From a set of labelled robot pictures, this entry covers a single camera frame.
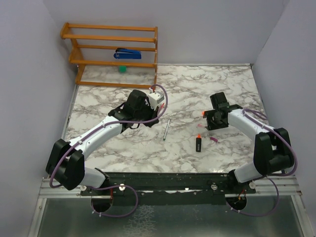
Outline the white green-tipped pen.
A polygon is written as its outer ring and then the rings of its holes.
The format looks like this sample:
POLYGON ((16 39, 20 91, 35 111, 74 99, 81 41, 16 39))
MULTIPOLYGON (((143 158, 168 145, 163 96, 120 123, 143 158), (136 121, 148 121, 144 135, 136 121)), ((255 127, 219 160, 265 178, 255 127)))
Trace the white green-tipped pen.
POLYGON ((168 122, 167 122, 167 125, 166 125, 166 128, 165 128, 165 132, 164 132, 164 135, 163 135, 163 141, 166 140, 168 129, 169 129, 169 126, 170 126, 170 122, 171 122, 171 119, 169 119, 168 122))

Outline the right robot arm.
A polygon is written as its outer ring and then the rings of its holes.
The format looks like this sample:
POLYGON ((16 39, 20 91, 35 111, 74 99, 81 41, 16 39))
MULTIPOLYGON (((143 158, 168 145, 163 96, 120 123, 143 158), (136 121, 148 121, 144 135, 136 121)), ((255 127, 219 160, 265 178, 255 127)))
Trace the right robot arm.
POLYGON ((261 112, 229 104, 224 92, 211 95, 210 100, 213 110, 203 113, 207 130, 223 129, 231 125, 254 141, 252 162, 228 174, 227 188, 230 192, 240 192, 245 183, 252 180, 269 175, 288 176, 296 171, 297 156, 286 129, 271 127, 248 114, 253 113, 260 119, 266 119, 261 112))

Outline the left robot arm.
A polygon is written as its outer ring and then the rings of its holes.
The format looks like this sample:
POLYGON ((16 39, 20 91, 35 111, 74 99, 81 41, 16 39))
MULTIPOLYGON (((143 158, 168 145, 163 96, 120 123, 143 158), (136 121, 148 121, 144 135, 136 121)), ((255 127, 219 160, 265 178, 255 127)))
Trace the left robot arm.
POLYGON ((77 186, 92 187, 99 195, 109 189, 108 176, 98 168, 87 168, 85 160, 109 139, 132 129, 133 125, 152 127, 159 122, 159 110, 167 102, 166 92, 151 90, 146 94, 133 90, 126 102, 115 109, 95 127, 70 140, 57 140, 46 165, 51 188, 73 190, 77 186))

